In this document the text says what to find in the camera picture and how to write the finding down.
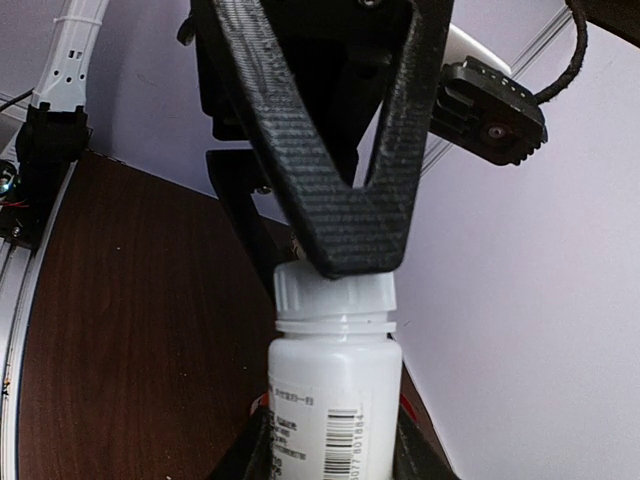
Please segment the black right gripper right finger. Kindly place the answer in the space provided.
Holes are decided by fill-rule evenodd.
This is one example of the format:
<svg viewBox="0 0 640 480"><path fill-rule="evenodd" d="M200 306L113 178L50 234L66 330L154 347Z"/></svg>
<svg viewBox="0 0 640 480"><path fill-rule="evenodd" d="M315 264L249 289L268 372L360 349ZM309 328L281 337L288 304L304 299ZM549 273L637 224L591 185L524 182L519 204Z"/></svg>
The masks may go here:
<svg viewBox="0 0 640 480"><path fill-rule="evenodd" d="M458 480L408 414L399 414L393 457L395 480Z"/></svg>

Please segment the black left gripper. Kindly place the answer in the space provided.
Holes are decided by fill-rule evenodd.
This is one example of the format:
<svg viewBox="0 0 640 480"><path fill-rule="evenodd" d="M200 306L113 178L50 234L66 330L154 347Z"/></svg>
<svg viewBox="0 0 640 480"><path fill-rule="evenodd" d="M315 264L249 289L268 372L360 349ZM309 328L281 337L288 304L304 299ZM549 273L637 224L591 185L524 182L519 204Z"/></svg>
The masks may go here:
<svg viewBox="0 0 640 480"><path fill-rule="evenodd" d="M193 8L209 180L267 295L294 259L253 195L269 190L328 278L402 262L453 5L213 1L209 54Z"/></svg>

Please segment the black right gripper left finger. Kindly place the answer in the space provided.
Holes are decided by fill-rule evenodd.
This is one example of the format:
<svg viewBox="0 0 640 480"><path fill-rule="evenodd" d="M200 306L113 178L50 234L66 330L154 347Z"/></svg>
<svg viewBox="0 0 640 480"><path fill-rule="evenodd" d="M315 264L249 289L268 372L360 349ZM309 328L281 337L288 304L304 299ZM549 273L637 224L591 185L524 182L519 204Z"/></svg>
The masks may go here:
<svg viewBox="0 0 640 480"><path fill-rule="evenodd" d="M229 447L210 480L267 480L271 475L271 433L268 409L257 409Z"/></svg>

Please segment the white pill bottle cap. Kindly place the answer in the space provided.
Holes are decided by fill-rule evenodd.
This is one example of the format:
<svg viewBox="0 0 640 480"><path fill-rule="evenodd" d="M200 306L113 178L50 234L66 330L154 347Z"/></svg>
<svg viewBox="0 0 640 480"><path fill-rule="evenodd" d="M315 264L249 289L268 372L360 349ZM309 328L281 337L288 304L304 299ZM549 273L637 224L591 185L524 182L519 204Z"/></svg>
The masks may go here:
<svg viewBox="0 0 640 480"><path fill-rule="evenodd" d="M397 308L393 273L328 279L306 261L279 265L273 275L278 318L314 318L368 315Z"/></svg>

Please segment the small white pill bottle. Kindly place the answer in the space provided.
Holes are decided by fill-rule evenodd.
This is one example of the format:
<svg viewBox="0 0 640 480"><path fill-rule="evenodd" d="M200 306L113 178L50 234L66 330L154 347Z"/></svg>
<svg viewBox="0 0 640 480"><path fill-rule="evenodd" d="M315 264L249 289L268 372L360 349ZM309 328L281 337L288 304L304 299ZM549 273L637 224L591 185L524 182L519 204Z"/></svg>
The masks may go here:
<svg viewBox="0 0 640 480"><path fill-rule="evenodd" d="M279 320L268 351L273 479L389 479L402 352L384 314Z"/></svg>

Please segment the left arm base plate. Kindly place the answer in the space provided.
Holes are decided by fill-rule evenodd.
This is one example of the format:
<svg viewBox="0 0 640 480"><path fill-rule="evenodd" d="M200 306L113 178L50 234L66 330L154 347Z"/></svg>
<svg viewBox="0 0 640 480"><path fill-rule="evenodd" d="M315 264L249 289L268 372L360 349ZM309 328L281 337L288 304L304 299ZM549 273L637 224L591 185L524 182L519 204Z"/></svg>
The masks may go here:
<svg viewBox="0 0 640 480"><path fill-rule="evenodd" d="M1 238L31 251L39 249L53 199L29 193L17 164L1 159Z"/></svg>

